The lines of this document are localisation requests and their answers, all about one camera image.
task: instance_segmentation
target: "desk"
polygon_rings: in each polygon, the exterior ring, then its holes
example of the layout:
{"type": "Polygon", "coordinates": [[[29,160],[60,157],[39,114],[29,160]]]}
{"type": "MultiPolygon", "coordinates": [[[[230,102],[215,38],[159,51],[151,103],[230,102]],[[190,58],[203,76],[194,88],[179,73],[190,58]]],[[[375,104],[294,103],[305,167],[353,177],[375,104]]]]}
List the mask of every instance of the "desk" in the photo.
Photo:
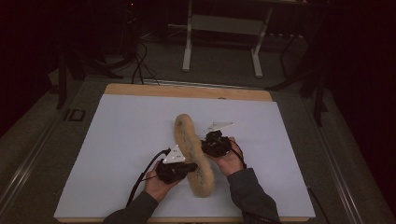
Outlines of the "desk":
{"type": "Polygon", "coordinates": [[[218,31],[234,34],[257,35],[258,41],[251,50],[251,57],[256,77],[262,77],[262,68],[260,66],[259,51],[262,47],[262,40],[265,36],[265,31],[271,17],[272,8],[269,7],[265,12],[266,17],[264,21],[242,20],[235,18],[215,17],[206,15],[196,15],[192,13],[192,0],[189,0],[189,13],[187,19],[187,42],[184,51],[184,59],[182,70],[184,72],[190,71],[191,61],[191,32],[196,30],[218,31]]]}
{"type": "MultiPolygon", "coordinates": [[[[188,113],[200,138],[213,121],[235,122],[223,134],[235,136],[245,149],[247,166],[255,168],[264,190],[276,200],[282,221],[314,217],[282,118],[271,101],[267,91],[110,84],[54,216],[66,223],[100,222],[125,206],[151,158],[175,144],[176,116],[188,113]]],[[[241,221],[227,180],[214,164],[212,169],[216,183],[211,196],[196,198],[183,180],[149,222],[241,221]]]]}

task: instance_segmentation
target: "dark background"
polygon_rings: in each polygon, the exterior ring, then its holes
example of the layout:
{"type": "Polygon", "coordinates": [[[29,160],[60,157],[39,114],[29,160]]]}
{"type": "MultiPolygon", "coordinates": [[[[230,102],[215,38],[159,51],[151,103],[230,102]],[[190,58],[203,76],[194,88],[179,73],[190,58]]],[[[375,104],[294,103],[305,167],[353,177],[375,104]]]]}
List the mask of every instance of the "dark background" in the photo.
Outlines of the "dark background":
{"type": "MultiPolygon", "coordinates": [[[[145,1],[140,5],[140,18],[166,34],[168,22],[185,23],[186,2],[145,1]]],[[[394,1],[368,0],[336,5],[343,9],[337,14],[336,29],[328,36],[343,38],[332,57],[326,86],[396,214],[392,181],[396,172],[396,7],[394,1]]],[[[67,36],[85,49],[101,48],[103,43],[87,12],[86,1],[1,2],[0,135],[50,89],[47,74],[58,66],[61,37],[67,36]]],[[[114,22],[122,23],[122,17],[114,22]]],[[[282,21],[272,20],[271,25],[277,22],[282,21]]]]}

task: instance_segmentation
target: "handheld controller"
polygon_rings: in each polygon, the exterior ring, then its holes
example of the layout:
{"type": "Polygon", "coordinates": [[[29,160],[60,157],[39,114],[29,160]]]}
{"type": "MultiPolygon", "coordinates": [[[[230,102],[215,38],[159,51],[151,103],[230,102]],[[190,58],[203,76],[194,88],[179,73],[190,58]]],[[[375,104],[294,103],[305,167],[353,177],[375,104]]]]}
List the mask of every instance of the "handheld controller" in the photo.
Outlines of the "handheld controller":
{"type": "Polygon", "coordinates": [[[222,136],[221,131],[210,132],[202,142],[202,151],[212,157],[225,156],[231,148],[228,137],[222,136]]]}
{"type": "Polygon", "coordinates": [[[172,184],[178,180],[184,179],[188,172],[193,172],[198,167],[195,163],[163,163],[163,159],[158,164],[155,172],[165,184],[172,184]]]}

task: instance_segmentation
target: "white surface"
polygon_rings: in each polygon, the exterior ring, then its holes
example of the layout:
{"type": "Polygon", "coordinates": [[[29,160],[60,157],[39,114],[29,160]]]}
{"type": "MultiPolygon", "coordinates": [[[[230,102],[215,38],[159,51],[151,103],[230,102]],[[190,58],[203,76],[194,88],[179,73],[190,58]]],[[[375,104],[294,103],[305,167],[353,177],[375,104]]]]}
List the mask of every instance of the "white surface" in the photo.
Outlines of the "white surface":
{"type": "MultiPolygon", "coordinates": [[[[106,94],[54,216],[106,217],[123,208],[151,159],[175,145],[174,122],[183,113],[191,116],[201,139],[213,120],[235,122],[223,135],[235,137],[247,166],[255,169],[262,187],[276,201],[279,215],[315,216],[276,103],[106,94]]],[[[216,164],[212,169],[216,185],[210,197],[195,197],[184,179],[153,217],[240,217],[226,178],[216,164]]]]}

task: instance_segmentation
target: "black cable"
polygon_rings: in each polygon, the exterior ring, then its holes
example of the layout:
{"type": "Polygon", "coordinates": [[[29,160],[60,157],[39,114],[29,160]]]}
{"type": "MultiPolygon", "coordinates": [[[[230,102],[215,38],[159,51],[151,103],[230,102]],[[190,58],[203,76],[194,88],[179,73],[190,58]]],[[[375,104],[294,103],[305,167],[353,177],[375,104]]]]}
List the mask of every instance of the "black cable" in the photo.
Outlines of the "black cable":
{"type": "Polygon", "coordinates": [[[143,77],[142,77],[142,70],[140,68],[142,62],[145,60],[146,55],[148,54],[148,48],[146,47],[146,45],[144,45],[142,42],[138,41],[138,44],[140,44],[141,46],[143,46],[143,48],[145,48],[145,53],[143,54],[143,57],[141,57],[141,60],[139,61],[139,57],[136,54],[136,61],[137,61],[137,67],[134,70],[134,73],[132,74],[132,84],[134,84],[134,76],[136,75],[136,72],[139,71],[139,76],[141,78],[142,84],[144,85],[144,81],[143,81],[143,77]]]}
{"type": "Polygon", "coordinates": [[[147,177],[147,178],[144,178],[144,179],[142,179],[140,182],[143,182],[143,181],[146,181],[146,180],[149,180],[149,179],[152,179],[152,178],[154,178],[154,177],[157,177],[158,175],[154,175],[154,176],[152,176],[152,177],[147,177]]]}
{"type": "Polygon", "coordinates": [[[143,65],[143,67],[146,68],[146,71],[148,72],[148,74],[149,74],[149,75],[157,82],[157,84],[160,86],[160,82],[159,82],[158,79],[156,78],[157,72],[156,72],[154,69],[149,68],[143,61],[141,62],[141,65],[143,65]]]}
{"type": "Polygon", "coordinates": [[[131,203],[132,199],[134,198],[134,194],[136,193],[137,187],[139,187],[140,182],[142,182],[143,177],[148,172],[149,167],[152,165],[152,163],[154,163],[157,160],[157,158],[160,157],[162,154],[167,155],[170,151],[171,151],[170,148],[166,150],[162,150],[157,155],[155,155],[155,157],[151,160],[151,162],[148,164],[148,167],[146,167],[146,170],[142,174],[140,174],[139,178],[137,178],[136,183],[134,183],[134,187],[132,188],[131,195],[129,196],[128,202],[126,203],[126,207],[131,203]]]}
{"type": "Polygon", "coordinates": [[[324,209],[323,209],[323,207],[321,206],[321,204],[320,204],[320,202],[319,202],[317,196],[315,195],[314,191],[313,191],[313,190],[311,189],[311,187],[309,187],[308,185],[306,185],[306,188],[308,189],[308,191],[311,193],[312,197],[314,197],[315,201],[317,202],[317,204],[318,204],[318,206],[319,206],[319,209],[320,209],[320,212],[323,214],[324,219],[326,220],[326,223],[330,224],[330,220],[329,220],[329,218],[327,217],[326,213],[324,212],[324,209]]]}
{"type": "Polygon", "coordinates": [[[238,153],[237,151],[235,151],[235,149],[230,148],[230,150],[231,150],[233,153],[235,153],[236,156],[239,158],[239,160],[242,162],[242,164],[244,165],[244,169],[246,169],[248,166],[247,166],[247,164],[245,163],[245,160],[244,160],[244,152],[242,151],[242,148],[241,148],[238,144],[236,144],[235,141],[230,140],[230,142],[233,142],[233,143],[239,148],[239,150],[241,151],[241,155],[239,155],[239,153],[238,153]]]}

